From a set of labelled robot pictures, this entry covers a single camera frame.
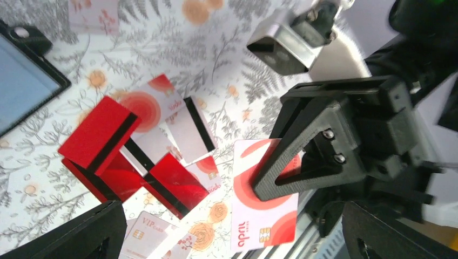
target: white card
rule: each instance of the white card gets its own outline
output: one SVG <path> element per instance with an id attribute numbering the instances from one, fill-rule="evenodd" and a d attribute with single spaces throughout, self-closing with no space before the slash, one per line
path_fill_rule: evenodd
<path id="1" fill-rule="evenodd" d="M 191 97 L 191 100 L 197 110 L 196 115 L 200 117 L 200 120 L 204 124 L 206 131 L 204 134 L 210 137 L 211 143 L 217 148 L 217 142 L 211 133 L 202 110 L 197 105 L 194 97 Z M 166 124 L 186 163 L 190 163 L 212 151 L 206 147 L 188 108 L 181 109 L 167 118 Z"/>
<path id="2" fill-rule="evenodd" d="M 158 163 L 167 153 L 172 154 L 178 161 L 182 160 L 178 149 L 163 134 L 159 127 L 150 130 L 140 138 L 134 140 L 134 142 L 155 164 Z M 145 176 L 146 173 L 148 173 L 126 147 L 123 146 L 120 149 L 120 152 L 142 176 Z"/>
<path id="3" fill-rule="evenodd" d="M 209 193 L 221 188 L 221 175 L 218 172 L 218 168 L 212 156 L 208 156 L 187 166 L 186 170 L 199 180 L 200 184 L 202 184 Z"/>
<path id="4" fill-rule="evenodd" d="M 169 226 L 148 212 L 141 212 L 124 240 L 121 254 L 133 259 L 147 258 L 167 238 L 165 229 Z"/>
<path id="5" fill-rule="evenodd" d="M 165 119 L 186 107 L 181 95 L 164 74 L 126 94 L 119 103 L 142 120 L 131 135 L 133 140 L 156 129 Z"/>

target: table surface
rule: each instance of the table surface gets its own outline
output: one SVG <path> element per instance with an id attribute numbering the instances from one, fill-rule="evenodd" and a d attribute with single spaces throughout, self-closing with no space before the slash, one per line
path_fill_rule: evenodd
<path id="1" fill-rule="evenodd" d="M 71 32 L 65 0 L 0 2 L 5 22 L 33 24 L 53 41 L 46 57 L 73 83 L 0 140 L 0 254 L 99 204 L 61 164 L 58 147 L 102 96 L 118 99 L 165 73 L 183 96 L 198 97 L 217 137 L 214 158 L 223 185 L 181 222 L 145 190 L 125 202 L 126 217 L 145 210 L 185 226 L 198 237 L 190 258 L 231 258 L 232 145 L 267 137 L 281 107 L 279 97 L 308 80 L 306 75 L 278 76 L 245 45 L 259 21 L 294 1 L 184 4 L 120 0 L 115 37 Z"/>

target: screen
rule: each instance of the screen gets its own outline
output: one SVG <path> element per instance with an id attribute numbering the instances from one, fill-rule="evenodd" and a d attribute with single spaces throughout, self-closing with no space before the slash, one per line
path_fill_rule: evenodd
<path id="1" fill-rule="evenodd" d="M 0 35 L 0 133 L 59 88 L 56 81 Z"/>

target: bolt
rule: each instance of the bolt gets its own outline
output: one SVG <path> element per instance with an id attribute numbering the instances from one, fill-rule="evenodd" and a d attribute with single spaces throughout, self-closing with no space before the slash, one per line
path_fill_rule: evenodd
<path id="1" fill-rule="evenodd" d="M 318 18 L 318 12 L 315 9 L 312 9 L 310 12 L 307 13 L 307 20 L 310 22 L 315 21 Z"/>
<path id="2" fill-rule="evenodd" d="M 334 160 L 336 160 L 337 163 L 344 163 L 345 156 L 343 156 L 342 154 L 334 155 Z"/>
<path id="3" fill-rule="evenodd" d="M 330 41 L 333 41 L 337 38 L 337 35 L 335 34 L 334 31 L 331 31 L 331 34 L 329 34 L 329 40 Z"/>
<path id="4" fill-rule="evenodd" d="M 323 136 L 325 136 L 327 139 L 331 139 L 334 137 L 334 132 L 331 129 L 327 129 L 323 131 Z"/>

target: red acrylic card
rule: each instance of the red acrylic card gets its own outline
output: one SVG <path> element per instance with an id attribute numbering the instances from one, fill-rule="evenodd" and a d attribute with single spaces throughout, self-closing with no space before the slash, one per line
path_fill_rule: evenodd
<path id="1" fill-rule="evenodd" d="M 62 163 L 100 202 L 124 202 L 145 187 L 182 219 L 208 191 L 171 154 L 155 165 L 130 138 L 139 123 L 127 108 L 103 98 L 60 147 Z M 131 163 L 121 154 L 123 146 L 139 163 Z"/>
<path id="2" fill-rule="evenodd" d="M 186 216 L 209 194 L 207 189 L 171 154 L 165 155 L 149 174 L 144 176 L 144 179 L 156 190 L 162 189 L 163 198 L 180 212 L 181 215 L 177 215 L 179 219 Z"/>
<path id="3" fill-rule="evenodd" d="M 125 201 L 142 186 L 142 177 L 119 153 L 139 123 L 128 109 L 105 97 L 58 150 L 62 163 L 100 202 Z"/>

